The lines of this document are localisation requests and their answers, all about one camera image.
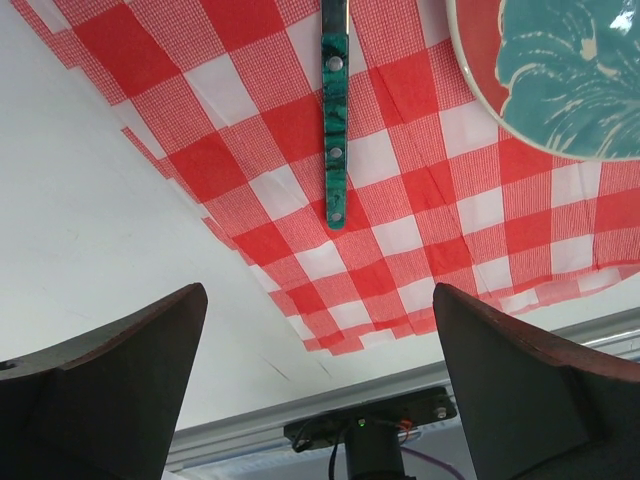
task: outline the green knife handle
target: green knife handle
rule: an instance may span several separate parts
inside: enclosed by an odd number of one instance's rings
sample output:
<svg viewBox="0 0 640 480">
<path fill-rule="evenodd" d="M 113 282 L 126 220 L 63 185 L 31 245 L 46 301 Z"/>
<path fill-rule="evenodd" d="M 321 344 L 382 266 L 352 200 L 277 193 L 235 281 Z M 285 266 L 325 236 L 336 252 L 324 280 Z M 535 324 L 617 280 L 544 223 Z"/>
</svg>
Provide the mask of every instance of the green knife handle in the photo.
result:
<svg viewBox="0 0 640 480">
<path fill-rule="evenodd" d="M 349 35 L 322 35 L 322 93 L 324 110 L 324 158 L 327 223 L 332 230 L 344 227 L 347 210 L 347 92 L 349 83 Z M 342 67 L 335 69 L 335 58 Z M 334 58 L 330 68 L 330 59 Z"/>
</svg>

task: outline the white surface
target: white surface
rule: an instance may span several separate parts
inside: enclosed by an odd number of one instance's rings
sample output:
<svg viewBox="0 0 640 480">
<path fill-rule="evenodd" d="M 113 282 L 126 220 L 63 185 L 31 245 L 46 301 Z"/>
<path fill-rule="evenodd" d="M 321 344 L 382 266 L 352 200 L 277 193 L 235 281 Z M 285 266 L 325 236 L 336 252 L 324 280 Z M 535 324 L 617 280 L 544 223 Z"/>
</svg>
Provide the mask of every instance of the white surface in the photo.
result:
<svg viewBox="0 0 640 480">
<path fill-rule="evenodd" d="M 0 359 L 196 281 L 210 307 L 179 428 L 442 359 L 434 334 L 342 357 L 307 353 L 240 256 L 6 2 L 0 32 Z M 636 278 L 525 318 L 559 328 L 635 307 L 638 286 Z"/>
</svg>

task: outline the purple wire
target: purple wire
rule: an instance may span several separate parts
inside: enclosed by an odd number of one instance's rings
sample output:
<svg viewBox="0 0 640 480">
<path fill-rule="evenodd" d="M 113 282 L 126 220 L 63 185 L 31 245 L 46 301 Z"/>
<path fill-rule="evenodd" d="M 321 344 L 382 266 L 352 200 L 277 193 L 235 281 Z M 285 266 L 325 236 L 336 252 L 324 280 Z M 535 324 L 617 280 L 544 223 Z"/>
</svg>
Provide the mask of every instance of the purple wire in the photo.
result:
<svg viewBox="0 0 640 480">
<path fill-rule="evenodd" d="M 400 450 L 402 450 L 406 454 L 413 455 L 416 458 L 419 458 L 421 460 L 424 460 L 427 463 L 430 463 L 432 465 L 440 467 L 443 470 L 446 470 L 451 475 L 456 477 L 458 480 L 465 480 L 464 475 L 462 475 L 453 466 L 449 465 L 448 463 L 443 462 L 442 460 L 438 460 L 437 458 L 431 457 L 431 456 L 427 455 L 426 453 L 416 452 L 415 450 L 411 450 L 410 448 L 407 448 L 407 447 L 400 447 Z"/>
</svg>

